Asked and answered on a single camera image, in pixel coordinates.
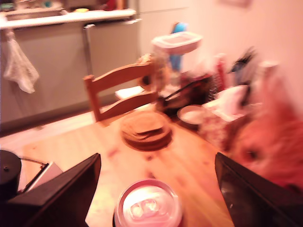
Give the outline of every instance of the black object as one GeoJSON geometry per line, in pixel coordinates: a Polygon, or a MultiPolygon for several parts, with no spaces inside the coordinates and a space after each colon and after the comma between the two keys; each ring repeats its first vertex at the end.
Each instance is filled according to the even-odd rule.
{"type": "Polygon", "coordinates": [[[113,227],[116,227],[116,223],[115,223],[115,213],[113,214],[113,227]]]}
{"type": "Polygon", "coordinates": [[[17,195],[20,173],[20,158],[9,151],[0,150],[0,203],[17,195]]]}
{"type": "Polygon", "coordinates": [[[100,154],[94,154],[56,178],[0,204],[0,226],[87,227],[85,217],[100,170],[100,154]]]}
{"type": "Polygon", "coordinates": [[[208,74],[192,81],[186,76],[181,81],[182,88],[167,97],[159,96],[156,109],[169,117],[177,115],[179,109],[187,105],[202,105],[209,96],[213,84],[212,77],[208,74]]]}
{"type": "Polygon", "coordinates": [[[245,67],[255,56],[253,47],[250,47],[244,54],[243,57],[239,58],[232,67],[231,72],[236,72],[245,67]]]}
{"type": "Polygon", "coordinates": [[[264,179],[221,153],[215,170],[235,227],[302,227],[303,197],[264,179]]]}
{"type": "Polygon", "coordinates": [[[241,85],[247,85],[247,90],[245,92],[245,95],[244,95],[242,101],[240,102],[240,106],[244,107],[244,106],[249,104],[249,98],[250,98],[250,95],[251,95],[251,85],[250,85],[249,82],[241,83],[241,85]]]}
{"type": "Polygon", "coordinates": [[[142,79],[142,82],[144,85],[148,86],[151,84],[151,79],[150,79],[150,75],[147,75],[147,76],[144,76],[143,79],[142,79]]]}

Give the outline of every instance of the bowl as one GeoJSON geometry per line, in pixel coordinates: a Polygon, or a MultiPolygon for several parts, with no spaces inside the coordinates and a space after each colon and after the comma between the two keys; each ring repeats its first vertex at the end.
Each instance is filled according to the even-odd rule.
{"type": "Polygon", "coordinates": [[[198,126],[202,123],[201,106],[185,106],[177,112],[177,116],[185,126],[197,130],[198,126]]]}

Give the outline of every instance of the white lid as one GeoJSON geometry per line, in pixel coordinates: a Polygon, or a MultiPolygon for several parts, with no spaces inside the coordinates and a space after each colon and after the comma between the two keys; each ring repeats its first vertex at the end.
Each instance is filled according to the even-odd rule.
{"type": "Polygon", "coordinates": [[[185,54],[198,48],[202,36],[192,32],[178,32],[170,35],[158,36],[152,40],[155,49],[169,54],[185,54]]]}

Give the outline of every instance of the stack of plates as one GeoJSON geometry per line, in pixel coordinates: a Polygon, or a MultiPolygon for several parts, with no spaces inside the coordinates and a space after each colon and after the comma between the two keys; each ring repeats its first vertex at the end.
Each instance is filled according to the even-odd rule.
{"type": "Polygon", "coordinates": [[[125,141],[140,150],[160,149],[171,141],[170,119],[152,111],[137,111],[127,115],[121,124],[125,141]]]}

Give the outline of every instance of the gray cabinet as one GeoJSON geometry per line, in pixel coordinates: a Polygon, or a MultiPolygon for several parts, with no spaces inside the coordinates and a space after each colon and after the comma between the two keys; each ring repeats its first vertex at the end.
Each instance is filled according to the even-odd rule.
{"type": "Polygon", "coordinates": [[[87,103],[82,81],[88,74],[83,24],[69,23],[16,29],[15,36],[40,78],[35,83],[33,94],[21,91],[16,83],[3,78],[9,48],[2,32],[0,102],[2,126],[11,121],[17,120],[21,125],[21,119],[28,123],[67,113],[70,111],[69,106],[76,110],[76,105],[80,108],[80,105],[83,107],[83,103],[87,103]]]}
{"type": "MultiPolygon", "coordinates": [[[[9,49],[1,31],[1,131],[88,109],[83,77],[102,75],[139,57],[137,23],[96,24],[87,32],[84,27],[74,22],[15,30],[17,42],[40,75],[33,94],[3,78],[9,49]]],[[[101,99],[115,101],[114,92],[122,87],[101,93],[101,99]]]]}

